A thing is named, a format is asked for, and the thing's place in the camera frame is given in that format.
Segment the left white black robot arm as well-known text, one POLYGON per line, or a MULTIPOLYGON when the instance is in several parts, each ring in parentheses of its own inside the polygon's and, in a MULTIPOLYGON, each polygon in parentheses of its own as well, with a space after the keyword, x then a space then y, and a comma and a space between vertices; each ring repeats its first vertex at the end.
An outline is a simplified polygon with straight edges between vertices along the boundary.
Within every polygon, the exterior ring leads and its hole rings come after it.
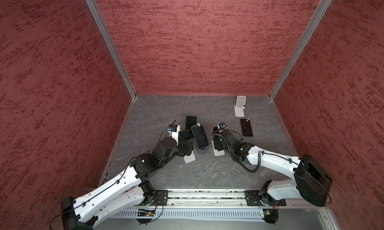
POLYGON ((165 137, 152 151, 133 157, 126 168, 97 189, 81 197, 67 197, 58 215, 65 230, 92 230, 128 207, 150 204, 156 194, 149 182, 174 157, 190 156, 192 139, 165 137))

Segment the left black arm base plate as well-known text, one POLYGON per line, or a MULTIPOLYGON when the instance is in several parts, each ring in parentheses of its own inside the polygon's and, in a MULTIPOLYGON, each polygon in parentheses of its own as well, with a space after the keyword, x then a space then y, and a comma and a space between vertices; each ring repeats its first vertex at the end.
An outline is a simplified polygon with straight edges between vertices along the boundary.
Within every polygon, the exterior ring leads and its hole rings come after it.
POLYGON ((142 206, 158 206, 159 204, 166 206, 168 201, 168 190, 154 190, 145 196, 142 206))

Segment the white phone stand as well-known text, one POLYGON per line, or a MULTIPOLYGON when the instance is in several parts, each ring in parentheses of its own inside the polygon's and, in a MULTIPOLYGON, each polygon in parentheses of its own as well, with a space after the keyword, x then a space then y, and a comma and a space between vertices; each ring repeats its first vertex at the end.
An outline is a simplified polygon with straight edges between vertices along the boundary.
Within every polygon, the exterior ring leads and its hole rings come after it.
POLYGON ((225 155, 225 151, 224 151, 224 150, 218 151, 218 150, 216 149, 214 140, 212 140, 212 147, 213 147, 214 155, 215 155, 216 157, 220 157, 220 156, 224 156, 224 155, 225 155))
POLYGON ((244 110, 246 105, 246 96, 237 96, 236 104, 234 105, 234 112, 237 118, 243 118, 245 116, 244 110))

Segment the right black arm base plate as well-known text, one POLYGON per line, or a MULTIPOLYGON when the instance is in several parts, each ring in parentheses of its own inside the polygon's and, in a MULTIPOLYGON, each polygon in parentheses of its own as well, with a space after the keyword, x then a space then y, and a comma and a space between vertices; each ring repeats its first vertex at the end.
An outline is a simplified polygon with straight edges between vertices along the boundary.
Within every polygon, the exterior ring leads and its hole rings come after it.
POLYGON ((287 205, 285 199, 275 200, 268 193, 260 193, 260 191, 245 191, 245 198, 248 207, 285 207, 287 205))

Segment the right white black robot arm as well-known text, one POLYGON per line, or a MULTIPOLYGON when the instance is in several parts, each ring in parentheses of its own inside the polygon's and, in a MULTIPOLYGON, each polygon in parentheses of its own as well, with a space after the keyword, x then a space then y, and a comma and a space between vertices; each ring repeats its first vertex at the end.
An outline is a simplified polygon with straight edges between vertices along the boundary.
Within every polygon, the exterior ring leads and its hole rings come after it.
POLYGON ((214 130, 214 145, 227 152, 244 170, 255 174, 261 168, 270 169, 287 180, 267 180, 254 197, 263 206, 279 206, 287 199, 301 199, 316 207, 332 203, 330 189, 332 177, 310 155, 293 157, 264 150, 238 140, 232 131, 214 130))

